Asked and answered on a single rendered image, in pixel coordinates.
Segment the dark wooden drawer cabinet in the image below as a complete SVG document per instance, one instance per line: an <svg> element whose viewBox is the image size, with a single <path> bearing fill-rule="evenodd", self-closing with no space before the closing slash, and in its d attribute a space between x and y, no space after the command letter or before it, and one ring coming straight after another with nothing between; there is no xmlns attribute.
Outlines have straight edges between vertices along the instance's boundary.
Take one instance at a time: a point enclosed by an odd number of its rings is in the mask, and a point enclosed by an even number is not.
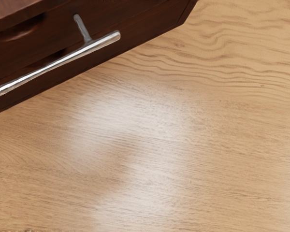
<svg viewBox="0 0 290 232"><path fill-rule="evenodd" d="M182 25L198 0L0 0L0 112Z"/></svg>

